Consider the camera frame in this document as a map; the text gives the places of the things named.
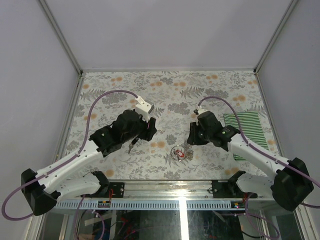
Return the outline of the red key tag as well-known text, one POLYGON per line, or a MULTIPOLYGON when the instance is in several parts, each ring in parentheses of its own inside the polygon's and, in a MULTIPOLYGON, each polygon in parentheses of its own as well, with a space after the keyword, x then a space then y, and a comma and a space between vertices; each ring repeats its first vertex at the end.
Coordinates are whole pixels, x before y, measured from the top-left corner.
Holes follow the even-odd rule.
POLYGON ((182 152, 181 150, 177 149, 174 151, 174 155, 177 157, 177 159, 180 161, 180 160, 183 160, 184 157, 185 157, 185 153, 182 152))

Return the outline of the silver keyring with keys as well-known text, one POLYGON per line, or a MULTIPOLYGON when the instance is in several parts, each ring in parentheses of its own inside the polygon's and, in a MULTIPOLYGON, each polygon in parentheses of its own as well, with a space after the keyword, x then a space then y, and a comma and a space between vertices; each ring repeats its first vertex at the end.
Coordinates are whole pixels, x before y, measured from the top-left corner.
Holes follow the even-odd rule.
POLYGON ((184 160, 191 161, 194 157, 194 151, 189 144, 176 145, 170 150, 170 156, 179 162, 184 160))

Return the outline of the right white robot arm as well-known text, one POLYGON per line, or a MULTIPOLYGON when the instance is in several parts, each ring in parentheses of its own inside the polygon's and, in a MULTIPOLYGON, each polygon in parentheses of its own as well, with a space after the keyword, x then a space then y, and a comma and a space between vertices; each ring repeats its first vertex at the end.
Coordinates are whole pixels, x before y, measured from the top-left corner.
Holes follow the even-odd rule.
POLYGON ((190 123, 189 145, 212 143, 244 158, 265 173, 265 176, 236 173, 227 188, 231 196, 237 198, 244 193, 254 193, 272 197, 279 206, 292 212, 314 190, 312 181, 308 179, 310 175, 306 164, 301 159, 289 160, 272 155, 256 143, 245 140, 239 129, 231 125, 222 126, 211 111, 199 109, 194 113, 197 121, 190 123))

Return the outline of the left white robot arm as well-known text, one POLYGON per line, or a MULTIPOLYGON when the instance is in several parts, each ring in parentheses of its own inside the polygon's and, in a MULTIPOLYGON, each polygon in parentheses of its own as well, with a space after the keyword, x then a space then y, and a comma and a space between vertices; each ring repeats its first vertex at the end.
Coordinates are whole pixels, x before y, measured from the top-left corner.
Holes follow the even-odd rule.
POLYGON ((89 136, 84 146, 57 162, 21 174, 22 193, 35 216, 49 212, 62 200, 81 195, 105 197, 110 190, 109 180, 101 171, 71 179, 70 177, 94 161, 99 161, 121 149, 126 142, 151 141, 157 132, 156 119, 143 120, 135 110, 127 109, 110 125, 89 136))

